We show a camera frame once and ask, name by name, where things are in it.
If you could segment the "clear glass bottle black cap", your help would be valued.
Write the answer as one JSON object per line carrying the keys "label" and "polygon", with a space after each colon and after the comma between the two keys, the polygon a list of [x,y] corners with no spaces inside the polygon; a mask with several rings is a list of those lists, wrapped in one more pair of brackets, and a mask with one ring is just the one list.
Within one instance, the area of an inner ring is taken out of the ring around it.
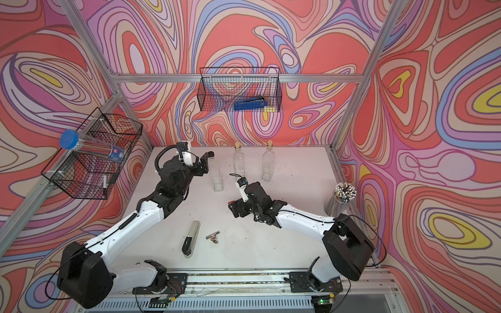
{"label": "clear glass bottle black cap", "polygon": [[208,159],[209,174],[211,176],[211,182],[213,185],[213,190],[215,192],[220,192],[224,190],[223,176],[220,171],[220,166],[218,161],[215,159],[214,155],[210,155]]}

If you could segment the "clear glass bottle cork stopper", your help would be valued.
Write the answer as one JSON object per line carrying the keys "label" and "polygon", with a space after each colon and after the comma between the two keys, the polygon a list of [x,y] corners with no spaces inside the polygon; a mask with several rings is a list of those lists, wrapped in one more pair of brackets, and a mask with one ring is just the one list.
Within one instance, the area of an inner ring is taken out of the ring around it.
{"label": "clear glass bottle cork stopper", "polygon": [[239,142],[236,142],[234,146],[233,163],[234,173],[245,177],[245,155],[241,150],[241,144]]}

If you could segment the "clear square bottle with cork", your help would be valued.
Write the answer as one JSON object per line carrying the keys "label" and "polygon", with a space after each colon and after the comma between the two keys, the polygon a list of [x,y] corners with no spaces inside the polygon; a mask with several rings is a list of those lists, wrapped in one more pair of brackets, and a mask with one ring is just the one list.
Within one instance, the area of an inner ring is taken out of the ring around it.
{"label": "clear square bottle with cork", "polygon": [[275,165],[275,152],[273,151],[273,142],[267,142],[266,151],[262,156],[262,179],[264,181],[271,181],[273,177]]}

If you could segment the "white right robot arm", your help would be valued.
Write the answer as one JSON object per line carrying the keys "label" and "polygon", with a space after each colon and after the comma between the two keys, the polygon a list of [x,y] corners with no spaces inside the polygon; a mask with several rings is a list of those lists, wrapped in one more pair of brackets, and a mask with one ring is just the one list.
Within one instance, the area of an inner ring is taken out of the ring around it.
{"label": "white right robot arm", "polygon": [[273,200],[259,182],[236,181],[241,198],[228,203],[234,217],[252,215],[254,221],[280,229],[300,232],[322,242],[327,255],[312,263],[314,279],[326,283],[338,276],[353,281],[361,274],[374,253],[374,245],[352,217],[320,216],[299,210],[282,200]]}

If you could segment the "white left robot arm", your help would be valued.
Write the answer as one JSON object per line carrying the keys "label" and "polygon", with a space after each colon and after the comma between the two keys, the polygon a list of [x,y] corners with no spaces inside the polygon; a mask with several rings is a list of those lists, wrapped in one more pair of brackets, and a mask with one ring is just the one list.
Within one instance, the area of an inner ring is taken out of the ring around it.
{"label": "white left robot arm", "polygon": [[73,242],[63,250],[56,271],[56,286],[85,309],[92,309],[109,294],[145,288],[162,294],[168,289],[166,267],[144,260],[131,269],[115,271],[115,259],[144,232],[170,216],[186,200],[194,177],[209,172],[208,151],[201,157],[176,146],[164,148],[155,158],[160,182],[138,201],[136,209],[107,231],[84,244]]}

